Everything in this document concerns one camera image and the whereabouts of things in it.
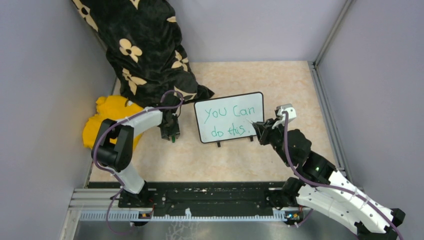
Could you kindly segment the white whiteboard black frame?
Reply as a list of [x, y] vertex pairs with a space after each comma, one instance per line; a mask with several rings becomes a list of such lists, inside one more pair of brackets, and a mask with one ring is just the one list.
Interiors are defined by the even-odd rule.
[[263, 122], [264, 95], [262, 92], [250, 92], [194, 103], [194, 112], [199, 134], [203, 144], [249, 138], [256, 132], [246, 118]]

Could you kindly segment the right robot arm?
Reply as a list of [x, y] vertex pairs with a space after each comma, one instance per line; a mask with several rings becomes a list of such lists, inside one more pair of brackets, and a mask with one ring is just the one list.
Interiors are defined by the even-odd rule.
[[294, 177], [269, 195], [276, 208], [306, 207], [340, 223], [360, 240], [401, 240], [399, 226], [406, 214], [385, 207], [350, 182], [334, 164], [311, 150], [299, 130], [278, 119], [252, 124], [261, 145], [271, 145]]

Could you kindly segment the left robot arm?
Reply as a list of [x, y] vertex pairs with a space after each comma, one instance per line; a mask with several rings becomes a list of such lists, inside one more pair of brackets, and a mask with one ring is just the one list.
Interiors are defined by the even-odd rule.
[[146, 107], [119, 120], [103, 120], [94, 141], [91, 150], [94, 165], [115, 177], [121, 193], [130, 196], [138, 207], [149, 204], [151, 197], [147, 182], [131, 163], [135, 139], [146, 130], [159, 127], [162, 139], [175, 142], [180, 136], [177, 110], [184, 102], [180, 92], [176, 96], [177, 103], [168, 103], [164, 94], [155, 107]]

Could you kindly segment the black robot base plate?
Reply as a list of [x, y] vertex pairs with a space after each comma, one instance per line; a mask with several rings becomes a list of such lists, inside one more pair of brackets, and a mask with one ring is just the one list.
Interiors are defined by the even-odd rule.
[[262, 217], [274, 210], [298, 208], [284, 195], [283, 181], [149, 182], [140, 196], [123, 192], [120, 208], [153, 208], [155, 217]]

